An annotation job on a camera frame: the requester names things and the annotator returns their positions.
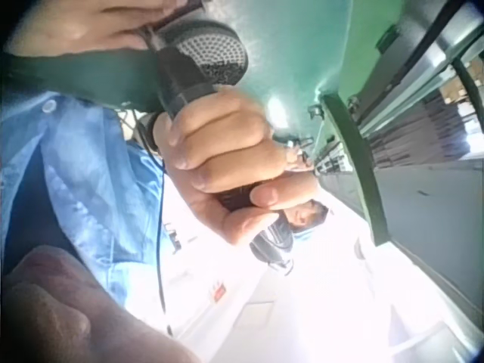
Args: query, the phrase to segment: hair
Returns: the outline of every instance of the hair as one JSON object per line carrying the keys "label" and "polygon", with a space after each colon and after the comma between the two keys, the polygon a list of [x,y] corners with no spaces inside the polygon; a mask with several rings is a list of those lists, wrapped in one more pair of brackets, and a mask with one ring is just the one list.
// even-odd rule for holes
{"label": "hair", "polygon": [[317,200],[313,199],[311,200],[311,202],[318,208],[318,213],[314,213],[310,218],[309,222],[303,227],[296,226],[290,223],[290,227],[293,233],[308,231],[309,229],[313,229],[314,227],[322,225],[324,221],[326,221],[329,209],[323,203],[318,202]]}
{"label": "hair", "polygon": [[8,38],[26,12],[38,0],[17,0],[10,2],[8,6],[2,5],[2,21],[0,22],[0,51],[4,48]]}

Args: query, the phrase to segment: man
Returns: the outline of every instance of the man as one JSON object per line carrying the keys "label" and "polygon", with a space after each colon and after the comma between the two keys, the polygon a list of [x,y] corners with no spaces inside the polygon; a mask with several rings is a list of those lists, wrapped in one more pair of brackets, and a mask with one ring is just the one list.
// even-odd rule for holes
{"label": "man", "polygon": [[[144,49],[135,30],[184,3],[41,0],[5,50],[50,57]],[[148,301],[157,294],[163,174],[143,148],[124,142],[116,114],[9,82],[1,123],[1,247],[10,261],[3,266],[2,339],[11,348],[4,354],[49,362],[197,361],[126,311],[136,313],[129,310],[134,295]],[[160,115],[153,137],[195,216],[230,244],[244,245],[276,220],[275,210],[293,210],[290,221],[301,228],[320,211],[296,213],[318,183],[311,173],[284,174],[287,155],[271,134],[257,103],[223,89],[187,106],[175,122]],[[230,213],[214,197],[260,181],[250,195],[255,207]],[[165,233],[161,238],[169,244]]]}

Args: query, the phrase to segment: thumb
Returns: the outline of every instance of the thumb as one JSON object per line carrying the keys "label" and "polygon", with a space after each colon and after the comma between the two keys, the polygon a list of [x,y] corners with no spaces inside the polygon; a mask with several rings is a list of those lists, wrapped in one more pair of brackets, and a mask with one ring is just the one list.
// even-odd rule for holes
{"label": "thumb", "polygon": [[260,208],[239,209],[225,217],[223,233],[230,244],[249,244],[259,232],[278,218],[277,213]]}

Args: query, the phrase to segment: knuckle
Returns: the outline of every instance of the knuckle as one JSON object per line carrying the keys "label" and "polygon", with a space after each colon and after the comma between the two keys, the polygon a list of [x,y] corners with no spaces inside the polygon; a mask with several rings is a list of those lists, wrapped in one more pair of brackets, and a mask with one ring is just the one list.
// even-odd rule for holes
{"label": "knuckle", "polygon": [[185,160],[187,166],[193,166],[197,163],[197,147],[192,140],[186,140],[178,149],[179,156]]}
{"label": "knuckle", "polygon": [[255,142],[261,141],[268,134],[268,126],[264,117],[257,113],[247,114],[242,119],[242,128]]}
{"label": "knuckle", "polygon": [[212,160],[208,160],[197,171],[197,178],[205,191],[211,191],[215,186],[216,168]]}
{"label": "knuckle", "polygon": [[286,169],[286,157],[284,149],[279,147],[273,140],[266,140],[261,143],[262,153],[265,159],[270,162],[272,169],[277,174],[282,174]]}

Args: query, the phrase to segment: light blue shirt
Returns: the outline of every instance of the light blue shirt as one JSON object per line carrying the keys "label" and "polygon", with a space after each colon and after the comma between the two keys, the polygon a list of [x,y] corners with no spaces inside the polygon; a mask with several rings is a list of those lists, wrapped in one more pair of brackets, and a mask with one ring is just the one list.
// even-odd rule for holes
{"label": "light blue shirt", "polygon": [[[40,147],[60,228],[99,283],[123,307],[139,300],[140,291],[157,293],[163,174],[146,151],[125,142],[116,113],[52,92],[9,88],[0,120],[1,247],[17,189]],[[161,238],[162,250],[171,248],[164,231]]]}

